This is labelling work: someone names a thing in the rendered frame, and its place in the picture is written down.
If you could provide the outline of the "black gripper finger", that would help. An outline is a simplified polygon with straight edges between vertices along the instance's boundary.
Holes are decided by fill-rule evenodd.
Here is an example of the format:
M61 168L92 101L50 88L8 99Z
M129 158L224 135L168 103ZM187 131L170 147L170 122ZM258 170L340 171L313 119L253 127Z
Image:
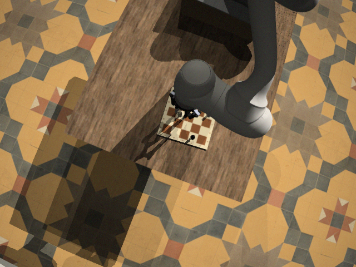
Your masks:
M176 105L176 101L175 101L175 91L173 90L170 94L171 97L171 104L174 106L175 105L175 113L177 113L179 111L179 108Z
M201 111L199 111L199 110L196 110L196 109L194 109L194 112L193 113L190 113L191 111L185 111L185 114L184 114L184 116L183 116L183 120L185 119L185 118L189 118L189 119L192 119L192 118L194 118L194 117L197 117L198 118L198 116L201 114Z

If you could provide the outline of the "brown and cream chessboard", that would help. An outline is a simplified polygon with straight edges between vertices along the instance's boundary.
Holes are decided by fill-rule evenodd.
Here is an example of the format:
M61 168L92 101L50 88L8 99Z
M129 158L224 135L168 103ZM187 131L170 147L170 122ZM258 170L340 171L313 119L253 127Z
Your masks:
M198 118L183 120L179 117L181 111L185 114L181 109L175 113L175 105L171 104L169 96L157 135L207 150L215 120L204 112ZM195 135L195 139L192 140L191 135Z

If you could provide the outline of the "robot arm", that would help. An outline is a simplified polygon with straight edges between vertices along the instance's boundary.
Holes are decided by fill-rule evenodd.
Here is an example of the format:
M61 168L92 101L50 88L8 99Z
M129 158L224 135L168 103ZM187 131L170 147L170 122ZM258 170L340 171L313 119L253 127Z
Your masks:
M197 109L248 138L264 136L272 126L266 94L277 65L275 1L296 12L311 11L320 0L232 0L249 9L255 64L245 81L230 86L203 60L186 62L174 81L175 101Z

